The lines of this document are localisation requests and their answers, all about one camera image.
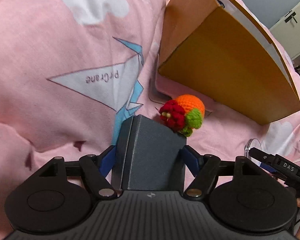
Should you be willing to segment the pink printed bed sheet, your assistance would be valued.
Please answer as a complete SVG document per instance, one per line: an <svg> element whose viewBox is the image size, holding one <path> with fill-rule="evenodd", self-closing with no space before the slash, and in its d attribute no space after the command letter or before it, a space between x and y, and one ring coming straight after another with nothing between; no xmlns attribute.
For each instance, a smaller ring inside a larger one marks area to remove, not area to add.
<svg viewBox="0 0 300 240"><path fill-rule="evenodd" d="M156 118L151 93L169 0L0 0L0 239L8 194L51 158L77 160L111 143L116 112L62 87L57 75L123 63L141 49L134 114Z"/></svg>

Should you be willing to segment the orange crochet fruit toy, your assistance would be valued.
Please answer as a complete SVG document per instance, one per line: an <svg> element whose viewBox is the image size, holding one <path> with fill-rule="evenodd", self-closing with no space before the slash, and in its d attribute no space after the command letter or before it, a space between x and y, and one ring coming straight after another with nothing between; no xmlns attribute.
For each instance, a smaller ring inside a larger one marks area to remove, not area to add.
<svg viewBox="0 0 300 240"><path fill-rule="evenodd" d="M165 102L159 114L164 125L173 132L190 137L193 130L203 124L205 106L198 97L184 94Z"/></svg>

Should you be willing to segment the orange cardboard storage box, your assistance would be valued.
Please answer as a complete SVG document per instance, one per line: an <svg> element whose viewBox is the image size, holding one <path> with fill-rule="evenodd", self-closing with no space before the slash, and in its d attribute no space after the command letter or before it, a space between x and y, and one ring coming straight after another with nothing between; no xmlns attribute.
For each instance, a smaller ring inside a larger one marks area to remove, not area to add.
<svg viewBox="0 0 300 240"><path fill-rule="evenodd" d="M260 125L300 111L283 54L236 0L170 0L158 72Z"/></svg>

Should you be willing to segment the dark grey rectangular box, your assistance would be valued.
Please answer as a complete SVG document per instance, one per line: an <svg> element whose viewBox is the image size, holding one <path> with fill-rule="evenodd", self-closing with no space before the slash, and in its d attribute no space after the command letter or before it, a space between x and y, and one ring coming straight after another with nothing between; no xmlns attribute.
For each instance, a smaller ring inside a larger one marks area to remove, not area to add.
<svg viewBox="0 0 300 240"><path fill-rule="evenodd" d="M116 144L111 184L117 190L179 191L185 164L180 150L186 138L168 127L137 115L125 120Z"/></svg>

